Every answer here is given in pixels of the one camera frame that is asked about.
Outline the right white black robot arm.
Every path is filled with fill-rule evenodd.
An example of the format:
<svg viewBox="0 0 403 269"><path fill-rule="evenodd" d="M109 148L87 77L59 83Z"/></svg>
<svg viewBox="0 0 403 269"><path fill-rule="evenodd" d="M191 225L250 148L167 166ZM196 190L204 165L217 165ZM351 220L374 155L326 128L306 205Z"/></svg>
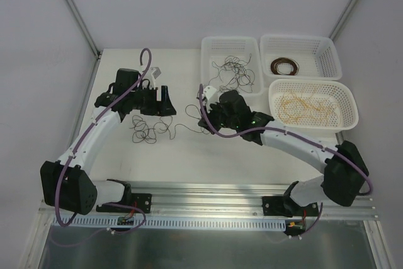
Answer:
<svg viewBox="0 0 403 269"><path fill-rule="evenodd" d="M332 145L308 135L291 131L271 115L252 111L236 91L217 94L212 86L200 86L197 99L201 119L198 125L222 138L241 137L259 146L285 152L316 169L320 176L307 181L294 181L269 208L276 215L293 217L313 203L330 200L349 207L357 196L373 191L369 171L352 142ZM222 129L233 130L225 135Z"/></svg>

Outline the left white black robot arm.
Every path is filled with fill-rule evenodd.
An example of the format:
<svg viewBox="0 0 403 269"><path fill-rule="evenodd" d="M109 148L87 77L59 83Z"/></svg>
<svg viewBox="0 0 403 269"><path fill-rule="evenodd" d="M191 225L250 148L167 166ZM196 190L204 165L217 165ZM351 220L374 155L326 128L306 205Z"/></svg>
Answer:
<svg viewBox="0 0 403 269"><path fill-rule="evenodd" d="M132 110L148 116L176 114L168 87L156 85L160 68L152 67L148 74L145 79L139 71L119 69L115 82L97 97L85 131L58 160L42 164L40 177L47 205L86 215L93 208L125 212L135 204L127 182L93 181L89 175L106 138Z"/></svg>

